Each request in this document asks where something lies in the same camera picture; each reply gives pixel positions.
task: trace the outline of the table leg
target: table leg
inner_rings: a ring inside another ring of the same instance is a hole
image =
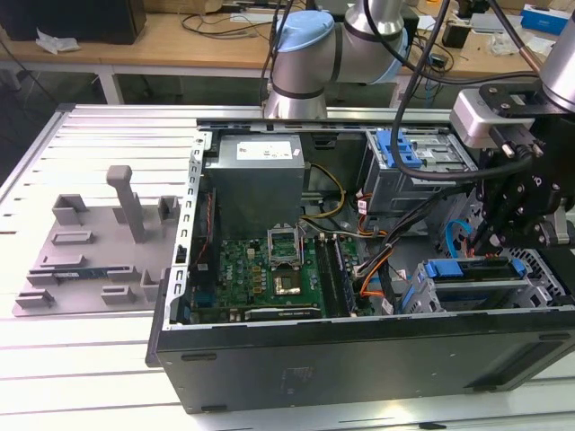
[[[395,87],[394,93],[392,94],[392,99],[389,102],[390,108],[399,108],[399,104],[402,102],[403,96],[405,95],[405,90],[407,89],[407,84],[409,83],[411,76],[409,75],[397,75],[395,77]]]
[[[0,81],[6,84],[10,90],[16,92],[22,88],[20,81],[18,81],[18,76],[13,70],[0,70]]]
[[[98,76],[104,90],[104,96],[106,96],[106,102],[109,105],[123,105],[124,98],[119,88],[118,76],[112,72],[98,72]]]

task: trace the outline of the workbench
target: workbench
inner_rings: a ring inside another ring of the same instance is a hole
[[[404,118],[448,114],[408,110]],[[511,392],[188,416],[164,371],[146,368],[152,312],[12,317],[14,296],[54,222],[58,194],[80,193],[89,207],[118,205],[106,171],[129,164],[143,205],[181,196],[195,119],[260,115],[247,107],[100,105],[51,118],[0,188],[0,429],[415,430],[421,422],[476,431],[573,429],[574,354]],[[329,117],[388,124],[394,111],[330,109]]]
[[[420,0],[421,12],[436,16],[438,4]],[[206,18],[216,22],[227,15]],[[149,13],[146,27],[133,45],[110,45],[81,42],[81,49],[53,55],[33,41],[14,42],[6,45],[31,71],[92,73],[100,78],[109,104],[123,103],[117,75],[175,75],[175,76],[228,76],[259,78],[268,53],[268,41],[263,37],[239,40],[214,40],[186,31],[175,13]],[[199,19],[188,21],[199,25]],[[203,31],[226,31],[244,27],[246,22],[225,20],[216,25],[204,25]],[[270,34],[270,26],[258,28],[263,35]],[[470,33],[463,49],[450,49],[455,59],[449,76],[478,77],[496,73],[528,70],[519,54],[495,57],[487,50],[490,36]],[[419,51],[414,49],[411,61],[417,61]],[[0,47],[0,70],[18,71],[20,67]],[[399,83],[394,92],[395,107],[407,84],[411,71],[403,68],[396,78]]]

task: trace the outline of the wooden desk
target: wooden desk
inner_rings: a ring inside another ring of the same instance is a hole
[[[446,20],[452,16],[453,10],[457,8],[455,2],[452,2],[447,12]],[[420,0],[418,5],[418,10],[415,12],[418,15],[428,14],[431,16],[438,16],[439,4],[438,3],[428,3],[425,0]],[[517,11],[508,12],[509,14],[517,14]],[[537,36],[556,40],[556,36],[548,33],[542,33],[539,31],[531,31]],[[441,43],[441,37],[443,36],[443,31],[439,34],[438,43]],[[467,41],[462,49],[449,48],[449,52],[454,56],[454,66],[449,72],[449,76],[453,77],[479,77],[492,74],[503,74],[508,72],[520,72],[524,70],[530,70],[529,65],[526,61],[517,53],[508,56],[495,57],[488,49],[488,42],[491,35],[487,34],[476,34],[470,31]],[[441,53],[439,48],[434,48],[434,52]],[[545,60],[545,57],[538,55],[541,60]],[[416,61],[418,56],[413,56],[412,61]]]
[[[420,0],[419,9],[436,16],[438,6]],[[207,21],[215,22],[220,15],[210,16]],[[196,27],[199,19],[189,21]],[[216,25],[204,25],[203,31],[223,31],[244,27],[247,23],[224,21]],[[258,28],[268,35],[270,26]],[[472,77],[493,73],[527,70],[527,64],[519,54],[508,57],[494,57],[487,50],[490,36],[470,33],[463,49],[450,49],[455,59],[450,76]],[[34,42],[12,42],[6,45],[30,70],[59,72],[87,72],[100,77],[108,103],[122,103],[116,75],[193,75],[259,77],[268,52],[268,41],[263,37],[241,40],[214,40],[186,31],[180,24],[180,17],[174,13],[149,14],[147,24],[133,45],[109,45],[105,43],[81,42],[82,49],[76,52],[60,53],[54,56]],[[411,61],[417,59],[417,49],[411,54]],[[0,49],[0,69],[19,70],[19,67]],[[401,83],[406,83],[411,72],[403,68],[396,82],[401,96]]]

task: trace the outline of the yellow cable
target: yellow cable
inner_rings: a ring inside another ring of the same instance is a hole
[[[337,213],[339,213],[341,211],[341,209],[343,208],[343,205],[345,204],[345,190],[343,189],[343,186],[341,186],[341,183],[338,181],[337,178],[335,178],[331,172],[329,172],[327,169],[325,169],[322,165],[317,164],[317,163],[311,163],[313,167],[319,169],[320,171],[322,171],[323,173],[325,173],[328,177],[330,177],[330,179],[335,182],[335,184],[338,186],[338,189],[340,189],[340,203],[338,204],[338,206],[333,209],[332,211],[328,211],[327,213],[320,213],[320,214],[314,214],[314,215],[302,215],[301,218],[303,218],[304,220],[306,220],[306,218],[325,218],[325,217],[329,217],[329,216],[333,216]]]

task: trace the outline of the black box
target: black box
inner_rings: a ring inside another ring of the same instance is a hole
[[[452,22],[448,22],[446,30],[443,32],[441,43],[446,48],[461,49],[465,45],[470,29],[471,27],[468,25],[457,25]]]
[[[143,0],[0,0],[0,25],[12,40],[57,38],[134,43],[146,24]]]

